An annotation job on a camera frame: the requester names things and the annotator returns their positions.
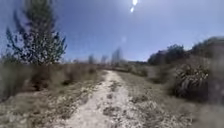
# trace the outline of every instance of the grass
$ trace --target grass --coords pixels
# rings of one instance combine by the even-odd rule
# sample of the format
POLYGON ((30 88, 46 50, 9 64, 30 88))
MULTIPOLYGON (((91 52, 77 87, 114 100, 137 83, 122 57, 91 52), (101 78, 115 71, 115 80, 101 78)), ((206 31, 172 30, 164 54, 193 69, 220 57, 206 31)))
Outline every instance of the grass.
POLYGON ((20 92, 42 91, 73 84, 95 74, 97 67, 80 62, 49 66, 1 62, 0 71, 1 102, 20 92))
POLYGON ((77 100, 87 101, 93 85, 102 80, 100 76, 101 73, 93 74, 73 85, 34 93, 25 92, 11 97, 0 104, 0 127, 52 127, 56 119, 70 117, 76 108, 74 103, 77 100))
POLYGON ((197 104, 167 95, 166 86, 149 82, 144 77, 120 72, 119 75, 126 81, 144 128, 189 127, 195 120, 197 104))

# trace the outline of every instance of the sky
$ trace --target sky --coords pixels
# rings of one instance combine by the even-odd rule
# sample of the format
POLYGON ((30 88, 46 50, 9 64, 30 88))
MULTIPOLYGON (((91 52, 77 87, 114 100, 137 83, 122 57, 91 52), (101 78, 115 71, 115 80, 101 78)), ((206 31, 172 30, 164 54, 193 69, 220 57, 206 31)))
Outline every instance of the sky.
MULTIPOLYGON (((0 46, 13 26, 12 8, 22 0, 0 0, 0 46)), ((56 0, 56 29, 66 37, 66 59, 111 56, 144 61, 172 44, 186 49, 224 35, 223 0, 56 0)))

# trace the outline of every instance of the ground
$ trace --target ground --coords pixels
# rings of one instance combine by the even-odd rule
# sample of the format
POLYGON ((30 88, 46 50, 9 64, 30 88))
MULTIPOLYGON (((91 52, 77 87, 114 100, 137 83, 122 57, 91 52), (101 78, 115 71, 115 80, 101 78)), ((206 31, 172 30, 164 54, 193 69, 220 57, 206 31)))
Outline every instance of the ground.
POLYGON ((0 104, 0 128, 222 128, 221 106, 171 97, 166 86, 129 73, 57 91, 19 94, 0 104))

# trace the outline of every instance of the dirt path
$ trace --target dirt path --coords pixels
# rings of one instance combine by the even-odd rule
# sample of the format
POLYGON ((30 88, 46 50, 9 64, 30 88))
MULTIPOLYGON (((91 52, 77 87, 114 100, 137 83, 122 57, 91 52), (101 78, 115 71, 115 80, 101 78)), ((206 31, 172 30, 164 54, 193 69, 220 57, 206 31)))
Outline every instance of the dirt path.
POLYGON ((115 72, 107 71, 104 82, 66 120, 65 128, 141 128, 138 111, 122 84, 115 72))

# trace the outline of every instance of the sun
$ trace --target sun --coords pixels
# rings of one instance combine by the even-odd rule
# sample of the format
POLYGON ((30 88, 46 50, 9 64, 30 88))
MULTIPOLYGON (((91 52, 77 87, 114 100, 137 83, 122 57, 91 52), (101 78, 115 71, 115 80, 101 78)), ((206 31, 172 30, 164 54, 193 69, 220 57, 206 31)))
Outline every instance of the sun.
POLYGON ((138 0, 132 0, 132 5, 136 6, 138 4, 138 0))

